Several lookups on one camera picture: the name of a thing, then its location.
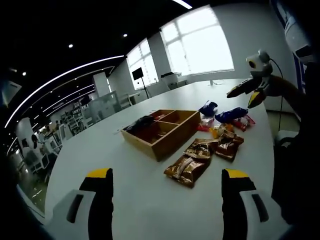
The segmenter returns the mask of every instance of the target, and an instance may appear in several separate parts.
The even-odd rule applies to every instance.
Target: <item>plastic wrapper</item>
[[[214,120],[214,117],[201,119],[201,122],[199,123],[197,130],[202,132],[209,132]]]
[[[157,116],[157,117],[155,118],[155,120],[162,119],[164,116],[165,116],[165,114],[161,114],[160,116]]]
[[[199,109],[199,112],[206,117],[213,117],[215,115],[215,108],[218,107],[213,101],[206,101],[205,105]]]
[[[193,143],[183,152],[189,157],[195,159],[210,159],[214,153],[214,143],[218,142],[217,139],[201,139],[196,138]]]
[[[229,123],[221,123],[220,125],[210,128],[210,132],[214,139],[218,139],[224,131],[234,132],[234,127]]]
[[[238,129],[241,129],[243,132],[246,131],[247,127],[250,127],[255,124],[255,121],[253,121],[253,119],[248,115],[232,120],[232,125],[234,125]]]
[[[219,137],[217,145],[214,147],[214,153],[224,159],[233,161],[236,157],[238,147],[244,142],[244,139],[237,134],[224,130]]]
[[[150,126],[154,122],[154,120],[155,118],[153,116],[143,116],[139,118],[137,121],[135,121],[134,123],[132,123],[131,125],[129,125],[128,127],[126,127],[126,129],[124,130],[130,134],[135,134],[139,130],[147,126]]]
[[[169,166],[164,171],[164,174],[189,188],[193,188],[196,180],[207,169],[209,164],[209,161],[203,163],[188,155],[183,155],[173,165]]]
[[[248,109],[236,107],[230,111],[223,111],[222,113],[215,115],[215,119],[217,119],[222,124],[230,124],[232,120],[242,118],[247,114]]]

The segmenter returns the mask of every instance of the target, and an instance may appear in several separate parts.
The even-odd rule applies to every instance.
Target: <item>wooden box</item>
[[[150,114],[156,120],[139,132],[121,130],[126,141],[157,161],[174,153],[197,132],[199,111],[161,109]]]

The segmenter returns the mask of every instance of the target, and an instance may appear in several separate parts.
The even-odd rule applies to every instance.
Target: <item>ceiling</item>
[[[194,9],[207,4],[243,1],[185,2]],[[4,124],[17,106],[43,84],[81,65],[126,55],[144,38],[151,37],[161,26],[188,11],[172,0],[11,0],[1,5],[5,11],[0,17],[5,19],[1,22],[7,24],[1,34],[4,42],[0,45],[0,58],[4,64],[0,66],[0,77],[22,86],[4,110]],[[48,121],[46,115],[52,110],[42,113],[43,109],[93,84],[92,75],[103,68],[108,77],[112,67],[117,67],[123,60],[122,57],[92,64],[48,84],[19,109],[6,131],[13,133],[16,122],[24,117],[29,117],[31,124]],[[65,102],[75,97],[68,97]]]

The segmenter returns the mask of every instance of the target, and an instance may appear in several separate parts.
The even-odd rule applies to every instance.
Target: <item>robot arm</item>
[[[261,104],[268,96],[269,79],[273,68],[269,55],[262,50],[259,50],[258,54],[247,57],[246,62],[250,67],[251,77],[231,89],[226,97],[234,98],[242,93],[248,94],[253,91],[248,103],[248,108],[251,109]]]

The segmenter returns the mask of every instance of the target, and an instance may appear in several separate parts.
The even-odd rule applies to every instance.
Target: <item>white table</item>
[[[189,189],[166,177],[173,164],[195,138],[211,138],[197,132],[165,161],[157,162],[125,142],[117,130],[158,109],[198,110],[207,100],[218,104],[218,113],[245,108],[249,95],[227,99],[226,93],[240,79],[210,86],[195,82],[152,97],[120,111],[74,136],[63,146],[53,168],[45,200],[45,217],[72,189],[79,189],[86,174],[113,168],[115,240],[219,240],[223,238],[221,173],[224,168],[246,172],[256,188],[271,195],[274,179],[273,139],[263,104],[249,110],[256,125],[246,132],[236,158],[230,163],[213,155],[211,165]]]

